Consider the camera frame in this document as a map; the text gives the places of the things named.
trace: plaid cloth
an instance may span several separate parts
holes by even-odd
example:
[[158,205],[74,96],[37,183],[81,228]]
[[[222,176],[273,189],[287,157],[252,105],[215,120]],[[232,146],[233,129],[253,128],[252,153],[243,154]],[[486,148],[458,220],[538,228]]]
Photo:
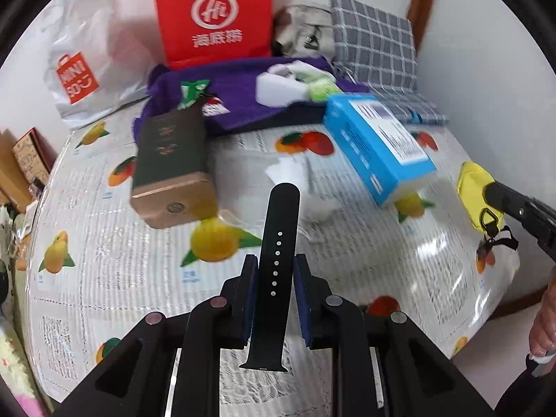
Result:
[[411,24],[356,0],[330,0],[336,66],[349,71],[402,122],[441,124],[446,116],[416,92]]

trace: red bag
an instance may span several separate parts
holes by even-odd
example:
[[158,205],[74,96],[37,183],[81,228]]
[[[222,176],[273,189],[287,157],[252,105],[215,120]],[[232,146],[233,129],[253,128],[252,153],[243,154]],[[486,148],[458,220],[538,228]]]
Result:
[[168,65],[270,55],[272,0],[156,0]]

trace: blue box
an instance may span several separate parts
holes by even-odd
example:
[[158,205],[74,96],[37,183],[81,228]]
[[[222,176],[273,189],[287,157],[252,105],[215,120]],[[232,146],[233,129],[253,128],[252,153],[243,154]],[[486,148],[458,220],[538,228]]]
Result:
[[328,97],[324,126],[379,206],[424,188],[436,171],[413,136],[371,94]]

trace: yellow pouch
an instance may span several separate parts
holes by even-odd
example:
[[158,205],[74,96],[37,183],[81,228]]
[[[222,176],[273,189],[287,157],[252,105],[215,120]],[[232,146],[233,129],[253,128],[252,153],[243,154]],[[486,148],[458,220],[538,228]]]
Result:
[[[492,212],[492,214],[498,218],[498,230],[501,230],[503,226],[502,216],[504,213],[490,207],[485,202],[483,197],[483,190],[485,186],[493,182],[494,179],[492,178],[492,175],[490,175],[478,164],[471,161],[466,161],[462,164],[457,184],[458,196],[471,218],[473,227],[479,232],[483,232],[483,234],[486,234],[483,226],[481,225],[481,213],[483,213],[484,209]],[[483,216],[484,224],[488,224],[493,221],[494,218],[491,217],[490,214],[486,213]]]

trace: white plastic bag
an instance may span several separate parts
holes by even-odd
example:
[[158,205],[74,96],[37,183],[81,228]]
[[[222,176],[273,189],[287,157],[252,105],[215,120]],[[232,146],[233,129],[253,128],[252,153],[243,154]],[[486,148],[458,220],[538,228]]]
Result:
[[44,82],[70,129],[145,96],[154,60],[122,27],[115,0],[53,0],[44,23]]

